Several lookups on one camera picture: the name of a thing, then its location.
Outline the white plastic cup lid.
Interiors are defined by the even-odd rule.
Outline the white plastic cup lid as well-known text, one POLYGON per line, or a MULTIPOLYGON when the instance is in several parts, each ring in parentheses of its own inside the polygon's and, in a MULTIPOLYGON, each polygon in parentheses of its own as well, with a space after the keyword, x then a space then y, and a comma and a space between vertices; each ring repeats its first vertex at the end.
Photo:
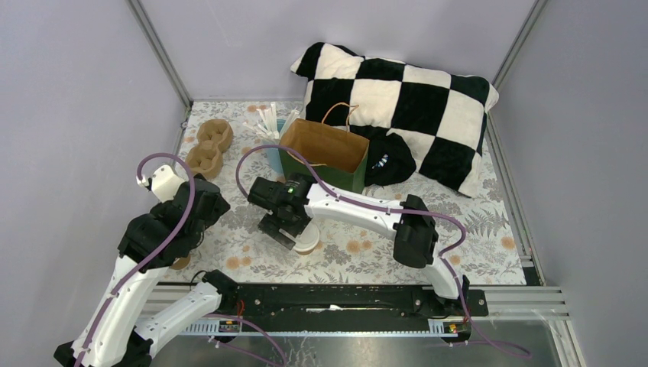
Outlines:
POLYGON ((306 228, 294 238, 293 248, 307 248, 313 245, 318 245, 320 241, 320 232, 319 228, 314 222, 310 222, 306 228))

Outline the brown paper coffee cup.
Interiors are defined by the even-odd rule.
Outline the brown paper coffee cup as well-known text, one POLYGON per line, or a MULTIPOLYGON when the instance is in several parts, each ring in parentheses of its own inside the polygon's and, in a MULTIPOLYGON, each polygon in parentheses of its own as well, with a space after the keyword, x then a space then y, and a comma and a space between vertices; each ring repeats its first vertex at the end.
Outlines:
POLYGON ((316 249, 317 245, 313 245, 307 248, 294 247, 293 250, 299 255, 308 255, 316 249))

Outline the green paper bag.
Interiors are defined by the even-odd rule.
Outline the green paper bag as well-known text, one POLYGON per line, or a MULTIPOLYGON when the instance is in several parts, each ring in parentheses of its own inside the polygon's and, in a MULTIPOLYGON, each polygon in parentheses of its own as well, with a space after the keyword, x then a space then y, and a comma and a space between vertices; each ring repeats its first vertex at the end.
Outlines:
POLYGON ((326 183, 343 190, 362 193, 365 188, 365 171, 370 141, 350 130, 350 117, 358 108, 345 102, 336 103, 325 114, 328 116, 338 106, 349 108, 345 127, 335 128, 321 122, 296 119, 280 138, 280 145, 290 150, 280 151, 283 175, 308 174, 305 165, 310 163, 326 183))

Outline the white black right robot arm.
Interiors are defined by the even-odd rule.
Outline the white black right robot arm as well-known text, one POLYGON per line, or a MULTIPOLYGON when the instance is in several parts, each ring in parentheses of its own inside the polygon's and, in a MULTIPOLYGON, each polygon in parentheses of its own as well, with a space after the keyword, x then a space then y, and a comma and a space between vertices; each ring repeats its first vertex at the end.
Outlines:
POLYGON ((258 228, 301 255, 308 255, 320 241, 314 223, 317 219, 344 222, 382 235, 392 241, 397 262, 422 271, 442 316, 468 315, 469 281, 444 259, 444 251, 436 245, 438 216, 419 197, 380 200, 292 174, 283 183, 257 178, 247 199, 267 210, 258 228))

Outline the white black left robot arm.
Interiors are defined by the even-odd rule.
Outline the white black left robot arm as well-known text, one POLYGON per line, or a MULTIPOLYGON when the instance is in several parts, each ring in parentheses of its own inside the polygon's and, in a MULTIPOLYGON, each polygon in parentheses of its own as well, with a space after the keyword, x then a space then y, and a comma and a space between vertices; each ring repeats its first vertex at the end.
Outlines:
POLYGON ((146 320, 141 311, 171 266, 188 256, 205 231, 229 211, 220 189, 200 174, 183 180, 168 165, 144 184, 159 202, 134 218, 118 245, 108 287, 74 341, 57 347, 62 366, 149 366, 160 350, 204 314, 233 311, 237 294, 207 281, 146 320))

